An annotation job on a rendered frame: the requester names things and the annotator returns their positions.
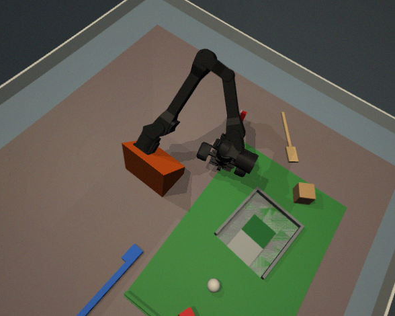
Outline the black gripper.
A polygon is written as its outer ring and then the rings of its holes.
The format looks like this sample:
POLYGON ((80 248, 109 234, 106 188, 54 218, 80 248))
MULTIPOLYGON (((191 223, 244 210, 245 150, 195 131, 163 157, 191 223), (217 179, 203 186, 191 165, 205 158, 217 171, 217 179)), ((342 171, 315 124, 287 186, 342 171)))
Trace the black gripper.
MULTIPOLYGON (((210 155, 211 156, 211 159, 209 162, 210 164, 215 165, 215 166, 220 165, 220 166, 222 166, 222 169, 229 171, 229 172, 231 171, 232 168, 234 169, 234 165, 235 165, 233 162, 234 159, 231 159, 228 162, 223 162, 223 161, 219 160, 219 158, 217 156, 217 150, 212 150, 212 152, 210 152, 211 148, 212 148, 212 145, 203 142, 197 152, 196 157, 198 159, 201 159, 202 161, 206 161, 208 155, 210 155)), ((246 172, 236 167, 234 174, 238 175, 240 177, 244 177, 246 172)))

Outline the white golf ball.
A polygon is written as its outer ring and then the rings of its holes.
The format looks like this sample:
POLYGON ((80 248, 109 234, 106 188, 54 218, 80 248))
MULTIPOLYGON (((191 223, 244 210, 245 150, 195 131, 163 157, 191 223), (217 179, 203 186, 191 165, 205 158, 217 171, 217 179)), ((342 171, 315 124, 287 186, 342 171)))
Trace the white golf ball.
POLYGON ((217 292, 220 288, 220 283, 216 278, 211 278, 208 280, 207 288, 210 292, 217 292))

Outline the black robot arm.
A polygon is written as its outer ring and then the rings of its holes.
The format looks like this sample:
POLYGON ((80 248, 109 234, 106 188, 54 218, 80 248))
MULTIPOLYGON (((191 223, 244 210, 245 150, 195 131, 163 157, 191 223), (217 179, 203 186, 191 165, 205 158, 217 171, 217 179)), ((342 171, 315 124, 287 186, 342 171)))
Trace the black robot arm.
POLYGON ((160 136, 175 131, 180 123, 180 111, 200 83, 210 72, 222 79, 226 103, 226 134, 216 139, 212 148, 217 150, 219 160, 228 162, 234 159, 234 166, 250 174, 258 155, 244 149, 245 128, 238 110, 234 71, 221 63, 215 53, 208 49, 197 52, 189 76, 171 102, 170 106, 153 122, 143 126, 141 135, 133 145, 147 155, 155 153, 160 145, 160 136))

